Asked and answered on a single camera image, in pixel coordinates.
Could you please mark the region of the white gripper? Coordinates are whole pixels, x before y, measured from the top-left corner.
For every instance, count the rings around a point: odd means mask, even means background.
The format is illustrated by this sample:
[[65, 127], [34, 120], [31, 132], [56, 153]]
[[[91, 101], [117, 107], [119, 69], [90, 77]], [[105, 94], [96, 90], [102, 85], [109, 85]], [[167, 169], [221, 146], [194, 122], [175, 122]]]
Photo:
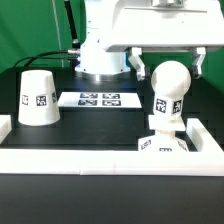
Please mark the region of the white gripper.
[[207, 49], [224, 46], [224, 15], [218, 0], [118, 0], [103, 32], [108, 52], [129, 51], [138, 81], [145, 79], [144, 51], [193, 49], [192, 76], [202, 76]]

